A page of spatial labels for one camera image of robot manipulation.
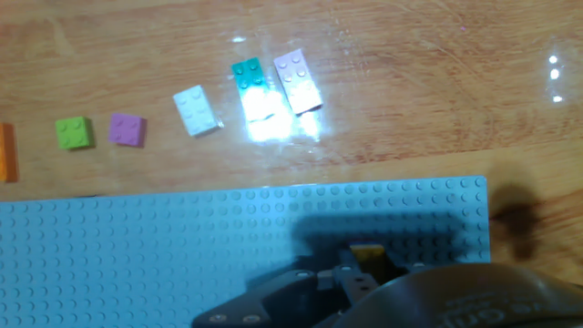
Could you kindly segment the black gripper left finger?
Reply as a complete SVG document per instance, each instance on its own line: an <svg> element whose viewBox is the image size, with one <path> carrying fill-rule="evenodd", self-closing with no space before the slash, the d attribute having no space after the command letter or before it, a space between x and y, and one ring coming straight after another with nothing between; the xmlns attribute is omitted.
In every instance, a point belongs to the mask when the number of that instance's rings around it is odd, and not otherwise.
<svg viewBox="0 0 583 328"><path fill-rule="evenodd" d="M190 326L314 327L348 307L330 273L293 270L198 315Z"/></svg>

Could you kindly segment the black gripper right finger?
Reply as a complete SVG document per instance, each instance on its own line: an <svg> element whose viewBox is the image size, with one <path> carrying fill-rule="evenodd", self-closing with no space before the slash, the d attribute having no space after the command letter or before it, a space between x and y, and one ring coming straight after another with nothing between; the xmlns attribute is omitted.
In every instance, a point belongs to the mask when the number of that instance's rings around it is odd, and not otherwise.
<svg viewBox="0 0 583 328"><path fill-rule="evenodd" d="M339 265L339 288L349 302L359 302L379 287L407 274L426 270L423 264L399 266L386 252L344 252Z"/></svg>

